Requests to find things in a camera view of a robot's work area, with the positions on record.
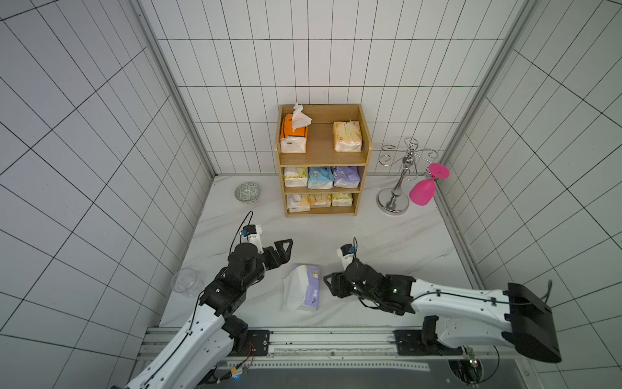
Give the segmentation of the blue tissue pack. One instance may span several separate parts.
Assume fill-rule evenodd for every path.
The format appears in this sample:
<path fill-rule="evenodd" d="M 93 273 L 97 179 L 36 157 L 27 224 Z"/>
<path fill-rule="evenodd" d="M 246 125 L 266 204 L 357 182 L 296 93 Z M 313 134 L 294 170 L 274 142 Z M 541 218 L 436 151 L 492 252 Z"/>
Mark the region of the blue tissue pack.
<path fill-rule="evenodd" d="M 330 190 L 333 188 L 334 175 L 330 167 L 309 167 L 307 187 L 311 190 Z"/>

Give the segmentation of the white green tissue pack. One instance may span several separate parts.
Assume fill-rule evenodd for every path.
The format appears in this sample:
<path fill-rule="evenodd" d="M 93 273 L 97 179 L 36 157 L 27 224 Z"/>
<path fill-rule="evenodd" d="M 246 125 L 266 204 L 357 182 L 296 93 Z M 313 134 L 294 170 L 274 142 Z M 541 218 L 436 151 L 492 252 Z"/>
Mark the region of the white green tissue pack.
<path fill-rule="evenodd" d="M 309 170 L 306 167 L 285 167 L 283 169 L 285 187 L 306 187 L 308 180 Z"/>

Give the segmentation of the orange tissue box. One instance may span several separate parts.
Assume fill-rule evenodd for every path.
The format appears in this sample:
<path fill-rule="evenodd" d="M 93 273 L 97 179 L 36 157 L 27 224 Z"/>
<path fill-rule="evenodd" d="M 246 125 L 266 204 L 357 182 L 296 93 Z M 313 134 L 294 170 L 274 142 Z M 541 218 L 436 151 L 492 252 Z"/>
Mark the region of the orange tissue box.
<path fill-rule="evenodd" d="M 294 105 L 293 112 L 282 120 L 279 146 L 283 154 L 306 154 L 312 118 L 303 112 L 303 105 Z"/>

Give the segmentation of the purple tissue pack on shelf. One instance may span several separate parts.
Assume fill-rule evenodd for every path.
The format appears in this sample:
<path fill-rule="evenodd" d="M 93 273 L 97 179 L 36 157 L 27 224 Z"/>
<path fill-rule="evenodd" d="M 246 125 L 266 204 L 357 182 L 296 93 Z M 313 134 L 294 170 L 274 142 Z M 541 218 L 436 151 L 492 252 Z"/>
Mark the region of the purple tissue pack on shelf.
<path fill-rule="evenodd" d="M 334 187 L 356 189 L 361 183 L 361 177 L 357 167 L 336 166 L 332 168 Z"/>

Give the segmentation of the chrome glass holder stand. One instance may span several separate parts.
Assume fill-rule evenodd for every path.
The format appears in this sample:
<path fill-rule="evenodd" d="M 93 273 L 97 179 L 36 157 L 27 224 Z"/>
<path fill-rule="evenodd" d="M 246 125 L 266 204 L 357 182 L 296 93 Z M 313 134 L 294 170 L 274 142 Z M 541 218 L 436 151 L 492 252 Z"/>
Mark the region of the chrome glass holder stand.
<path fill-rule="evenodd" d="M 377 206 L 390 216 L 401 216 L 409 208 L 411 200 L 403 192 L 403 182 L 412 181 L 415 178 L 432 178 L 429 168 L 419 171 L 416 165 L 418 160 L 428 162 L 429 165 L 437 159 L 439 150 L 429 147 L 420 148 L 419 142 L 414 137 L 403 140 L 405 149 L 399 149 L 392 144 L 383 144 L 382 153 L 378 162 L 384 167 L 392 167 L 399 163 L 398 181 L 392 187 L 381 190 L 376 196 Z"/>

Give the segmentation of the yellow tissue pack right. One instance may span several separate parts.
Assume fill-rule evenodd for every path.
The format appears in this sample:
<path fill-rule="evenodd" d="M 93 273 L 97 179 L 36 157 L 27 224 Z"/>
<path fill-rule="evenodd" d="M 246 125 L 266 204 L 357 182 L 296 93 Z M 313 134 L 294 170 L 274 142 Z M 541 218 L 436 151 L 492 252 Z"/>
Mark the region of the yellow tissue pack right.
<path fill-rule="evenodd" d="M 353 205 L 352 193 L 334 193 L 331 195 L 332 207 L 351 207 Z"/>

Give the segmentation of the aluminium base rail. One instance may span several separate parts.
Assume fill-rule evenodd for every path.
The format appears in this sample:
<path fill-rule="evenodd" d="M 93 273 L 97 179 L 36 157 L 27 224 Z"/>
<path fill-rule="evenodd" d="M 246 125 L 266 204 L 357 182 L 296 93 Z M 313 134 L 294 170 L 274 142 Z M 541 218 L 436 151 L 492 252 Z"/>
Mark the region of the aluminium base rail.
<path fill-rule="evenodd" d="M 514 360 L 524 375 L 530 363 L 508 348 L 447 348 L 419 329 L 293 327 L 249 330 L 233 340 L 219 329 L 190 361 L 199 374 L 218 367 L 243 369 L 381 368 L 427 371 L 428 361 Z"/>

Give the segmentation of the purple white tissue pack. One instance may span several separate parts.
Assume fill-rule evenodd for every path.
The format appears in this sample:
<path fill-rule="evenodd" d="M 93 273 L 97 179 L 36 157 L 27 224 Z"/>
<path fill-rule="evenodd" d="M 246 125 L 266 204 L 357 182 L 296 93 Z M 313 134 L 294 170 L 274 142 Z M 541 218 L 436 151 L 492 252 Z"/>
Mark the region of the purple white tissue pack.
<path fill-rule="evenodd" d="M 285 311 L 316 311 L 320 296 L 320 267 L 298 265 L 283 280 Z"/>

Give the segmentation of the beige tissue pack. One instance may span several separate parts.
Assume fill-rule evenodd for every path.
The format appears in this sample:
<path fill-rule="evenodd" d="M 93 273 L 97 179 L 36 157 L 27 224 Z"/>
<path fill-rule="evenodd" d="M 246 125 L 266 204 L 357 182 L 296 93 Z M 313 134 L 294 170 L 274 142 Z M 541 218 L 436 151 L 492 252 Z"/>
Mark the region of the beige tissue pack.
<path fill-rule="evenodd" d="M 333 123 L 334 150 L 336 152 L 361 152 L 363 137 L 358 121 Z"/>

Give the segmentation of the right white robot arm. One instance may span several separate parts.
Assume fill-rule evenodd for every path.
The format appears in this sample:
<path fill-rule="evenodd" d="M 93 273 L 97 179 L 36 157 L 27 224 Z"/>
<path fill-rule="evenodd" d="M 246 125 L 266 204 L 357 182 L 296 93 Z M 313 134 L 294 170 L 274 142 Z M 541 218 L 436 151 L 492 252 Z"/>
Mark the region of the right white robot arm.
<path fill-rule="evenodd" d="M 335 298 L 355 297 L 366 308 L 397 316 L 422 314 L 420 341 L 447 348 L 512 347 L 531 360 L 561 362 L 552 308 L 525 285 L 461 289 L 363 264 L 352 245 L 339 248 L 343 271 L 321 277 Z"/>

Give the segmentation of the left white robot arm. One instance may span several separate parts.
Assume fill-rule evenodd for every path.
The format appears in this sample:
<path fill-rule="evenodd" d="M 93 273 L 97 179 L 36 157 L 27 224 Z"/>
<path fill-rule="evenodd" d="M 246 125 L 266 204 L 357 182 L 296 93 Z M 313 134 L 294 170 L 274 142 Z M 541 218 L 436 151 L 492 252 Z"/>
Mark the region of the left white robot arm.
<path fill-rule="evenodd" d="M 234 313 L 251 286 L 289 262 L 292 249 L 291 239 L 265 248 L 255 238 L 238 244 L 179 332 L 126 387 L 194 388 L 231 352 L 245 350 L 248 324 Z"/>

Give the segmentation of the wooden three-tier shelf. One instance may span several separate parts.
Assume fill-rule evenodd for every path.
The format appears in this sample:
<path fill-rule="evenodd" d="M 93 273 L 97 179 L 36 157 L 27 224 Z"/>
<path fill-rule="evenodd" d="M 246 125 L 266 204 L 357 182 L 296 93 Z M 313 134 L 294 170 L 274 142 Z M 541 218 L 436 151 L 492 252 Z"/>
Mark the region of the wooden three-tier shelf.
<path fill-rule="evenodd" d="M 280 139 L 275 140 L 275 160 L 277 173 L 280 178 L 280 189 L 283 199 L 283 210 L 286 217 L 302 217 L 314 215 L 352 215 L 358 214 L 361 196 L 365 187 L 365 180 L 369 172 L 369 162 L 372 157 L 373 142 L 369 126 L 366 122 L 364 110 L 360 104 L 320 104 L 305 105 L 302 113 L 311 117 L 309 125 L 306 153 L 283 153 Z M 360 152 L 336 152 L 334 150 L 333 123 L 355 121 L 360 124 L 362 135 L 362 149 Z M 287 197 L 289 195 L 318 195 L 319 190 L 307 187 L 286 187 L 283 172 L 286 168 L 297 167 L 335 167 L 352 166 L 358 168 L 361 182 L 356 188 L 332 188 L 327 194 L 350 193 L 353 201 L 349 207 L 320 207 L 312 208 L 308 212 L 290 212 Z"/>

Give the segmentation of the pink plastic wine glass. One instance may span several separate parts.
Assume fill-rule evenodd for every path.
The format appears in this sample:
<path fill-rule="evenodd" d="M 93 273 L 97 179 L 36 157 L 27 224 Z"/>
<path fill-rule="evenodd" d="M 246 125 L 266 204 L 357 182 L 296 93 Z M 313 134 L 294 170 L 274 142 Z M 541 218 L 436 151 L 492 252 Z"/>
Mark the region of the pink plastic wine glass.
<path fill-rule="evenodd" d="M 427 169 L 429 178 L 417 183 L 409 193 L 409 199 L 413 204 L 426 206 L 435 196 L 437 190 L 437 179 L 447 179 L 450 170 L 442 164 L 432 163 Z"/>

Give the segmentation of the yellow tissue pack middle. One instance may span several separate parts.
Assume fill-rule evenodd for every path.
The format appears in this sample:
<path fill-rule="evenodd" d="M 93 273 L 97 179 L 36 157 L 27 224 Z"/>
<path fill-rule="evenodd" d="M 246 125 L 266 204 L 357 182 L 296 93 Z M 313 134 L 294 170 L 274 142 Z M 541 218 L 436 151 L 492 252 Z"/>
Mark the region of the yellow tissue pack middle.
<path fill-rule="evenodd" d="M 331 207 L 331 194 L 310 194 L 308 196 L 309 204 L 312 209 Z"/>

